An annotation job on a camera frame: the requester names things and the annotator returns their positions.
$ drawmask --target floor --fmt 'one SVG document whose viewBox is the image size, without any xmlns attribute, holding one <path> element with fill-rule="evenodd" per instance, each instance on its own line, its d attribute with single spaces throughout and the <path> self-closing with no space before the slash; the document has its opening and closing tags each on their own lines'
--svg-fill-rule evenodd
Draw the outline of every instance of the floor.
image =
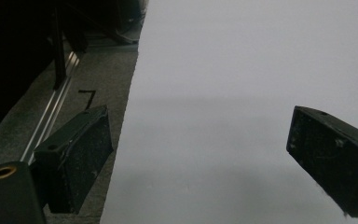
<svg viewBox="0 0 358 224">
<path fill-rule="evenodd" d="M 147 2 L 147 0 L 140 1 L 143 13 L 146 11 Z M 131 39 L 139 39 L 141 30 L 142 21 L 139 21 L 124 35 Z M 89 33 L 86 36 L 89 40 L 89 48 L 86 53 L 76 55 L 79 62 L 68 74 L 71 77 L 70 86 L 51 133 L 83 111 L 90 100 L 90 94 L 87 92 L 94 91 L 95 95 L 90 106 L 107 105 L 109 109 L 114 153 L 100 172 L 80 213 L 78 215 L 51 214 L 45 207 L 49 224 L 100 222 L 138 57 L 137 45 L 121 47 L 99 34 Z M 71 50 L 66 47 L 66 51 L 69 55 Z M 53 94 L 54 76 L 54 65 L 51 64 L 1 122 L 0 163 L 18 161 L 21 158 Z"/>
</svg>

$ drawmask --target metal strip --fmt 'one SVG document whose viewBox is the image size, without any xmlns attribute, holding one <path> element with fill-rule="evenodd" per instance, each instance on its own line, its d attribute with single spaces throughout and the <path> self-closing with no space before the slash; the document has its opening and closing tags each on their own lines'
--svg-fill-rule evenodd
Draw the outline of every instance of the metal strip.
<svg viewBox="0 0 358 224">
<path fill-rule="evenodd" d="M 34 133 L 20 158 L 20 161 L 26 161 L 28 164 L 31 164 L 34 160 L 34 149 L 49 137 L 66 94 L 69 91 L 72 82 L 71 75 L 75 72 L 78 63 L 79 58 L 74 52 L 71 52 L 65 66 L 67 76 L 61 86 L 51 94 L 46 109 L 34 129 Z"/>
</svg>

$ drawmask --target white board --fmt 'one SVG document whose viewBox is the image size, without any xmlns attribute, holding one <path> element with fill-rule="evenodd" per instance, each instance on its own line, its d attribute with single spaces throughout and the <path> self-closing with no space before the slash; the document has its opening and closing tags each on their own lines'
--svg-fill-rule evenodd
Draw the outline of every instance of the white board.
<svg viewBox="0 0 358 224">
<path fill-rule="evenodd" d="M 358 128 L 358 1 L 150 0 L 101 223 L 358 223 L 286 152 Z"/>
</svg>

